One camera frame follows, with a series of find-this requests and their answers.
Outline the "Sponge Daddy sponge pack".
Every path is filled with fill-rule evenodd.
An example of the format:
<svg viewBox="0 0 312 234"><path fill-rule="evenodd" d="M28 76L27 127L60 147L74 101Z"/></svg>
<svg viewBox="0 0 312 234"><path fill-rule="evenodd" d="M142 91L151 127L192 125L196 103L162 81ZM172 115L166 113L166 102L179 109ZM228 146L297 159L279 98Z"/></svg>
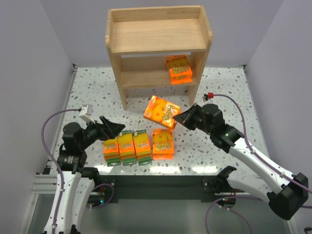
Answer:
<svg viewBox="0 0 312 234"><path fill-rule="evenodd" d="M130 166L137 163L133 134L131 130L119 133L117 137L120 160L123 166Z"/></svg>
<svg viewBox="0 0 312 234"><path fill-rule="evenodd" d="M117 137L103 142L103 156L108 167L121 164Z"/></svg>
<svg viewBox="0 0 312 234"><path fill-rule="evenodd" d="M146 130L132 132L135 146L136 159L138 165L148 165L152 163L152 149Z"/></svg>

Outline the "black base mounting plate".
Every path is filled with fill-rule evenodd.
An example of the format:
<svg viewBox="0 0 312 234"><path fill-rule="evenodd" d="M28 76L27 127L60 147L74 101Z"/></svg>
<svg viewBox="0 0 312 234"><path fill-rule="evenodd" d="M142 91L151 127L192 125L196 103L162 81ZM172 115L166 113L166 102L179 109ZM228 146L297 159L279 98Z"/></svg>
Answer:
<svg viewBox="0 0 312 234"><path fill-rule="evenodd" d="M93 206L118 203L121 199L199 200L212 202L218 196L240 192L215 175L102 175L102 188L88 198Z"/></svg>

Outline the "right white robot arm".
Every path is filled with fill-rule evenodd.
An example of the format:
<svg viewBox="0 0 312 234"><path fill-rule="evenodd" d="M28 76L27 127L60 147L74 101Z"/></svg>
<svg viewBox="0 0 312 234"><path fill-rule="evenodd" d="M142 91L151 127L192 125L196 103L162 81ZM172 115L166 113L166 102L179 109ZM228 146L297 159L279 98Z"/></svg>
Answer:
<svg viewBox="0 0 312 234"><path fill-rule="evenodd" d="M263 180L267 188L260 188L255 179L231 177L236 169L228 166L218 177L230 187L245 191L268 203L280 218L290 220L309 198L309 181L302 174L293 174L254 148L235 127L227 124L215 104L193 105L175 115L174 120L189 130L199 129L209 135L214 146L237 158Z"/></svg>

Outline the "orange Scrub Daddy box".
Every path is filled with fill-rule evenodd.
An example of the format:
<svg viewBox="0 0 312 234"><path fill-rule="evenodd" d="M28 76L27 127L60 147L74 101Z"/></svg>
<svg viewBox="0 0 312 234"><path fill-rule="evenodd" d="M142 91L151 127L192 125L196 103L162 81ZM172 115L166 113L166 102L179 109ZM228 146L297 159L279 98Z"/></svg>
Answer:
<svg viewBox="0 0 312 234"><path fill-rule="evenodd" d="M152 96L147 105L143 117L167 129L173 130L176 127L174 116L181 113L181 108L165 99Z"/></svg>
<svg viewBox="0 0 312 234"><path fill-rule="evenodd" d="M192 82L193 72L185 54L167 56L166 65L172 85Z"/></svg>
<svg viewBox="0 0 312 234"><path fill-rule="evenodd" d="M174 158L173 132L169 129L153 129L153 160L172 160Z"/></svg>

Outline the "aluminium frame rail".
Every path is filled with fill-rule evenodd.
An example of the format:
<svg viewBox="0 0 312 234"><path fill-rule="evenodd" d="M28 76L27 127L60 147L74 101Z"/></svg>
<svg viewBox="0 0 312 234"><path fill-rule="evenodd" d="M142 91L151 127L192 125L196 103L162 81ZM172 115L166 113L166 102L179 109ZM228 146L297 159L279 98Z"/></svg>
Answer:
<svg viewBox="0 0 312 234"><path fill-rule="evenodd" d="M52 194L54 195L57 187L57 175L44 175L38 174L35 176L34 183L32 185L31 194Z"/></svg>

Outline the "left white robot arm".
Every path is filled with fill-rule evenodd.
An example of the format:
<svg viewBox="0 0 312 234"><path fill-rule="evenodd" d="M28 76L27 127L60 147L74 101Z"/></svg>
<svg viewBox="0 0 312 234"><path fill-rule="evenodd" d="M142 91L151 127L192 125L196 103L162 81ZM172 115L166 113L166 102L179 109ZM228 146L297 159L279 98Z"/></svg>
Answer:
<svg viewBox="0 0 312 234"><path fill-rule="evenodd" d="M43 229L45 234L77 234L82 214L92 190L101 183L99 171L85 167L86 149L95 141L114 139L125 128L103 116L101 122L89 121L86 129L77 122L63 127L63 144L55 159L58 169L56 192L50 216Z"/></svg>

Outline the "wooden two-tier shelf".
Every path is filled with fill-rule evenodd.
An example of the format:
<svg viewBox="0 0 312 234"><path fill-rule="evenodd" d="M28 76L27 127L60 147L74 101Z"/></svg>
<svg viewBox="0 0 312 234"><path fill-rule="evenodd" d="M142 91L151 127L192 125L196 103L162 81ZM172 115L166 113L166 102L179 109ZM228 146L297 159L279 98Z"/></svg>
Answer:
<svg viewBox="0 0 312 234"><path fill-rule="evenodd" d="M191 63L193 104L213 33L202 5L118 8L107 13L105 42L123 107L129 89L170 86L165 57L178 53Z"/></svg>

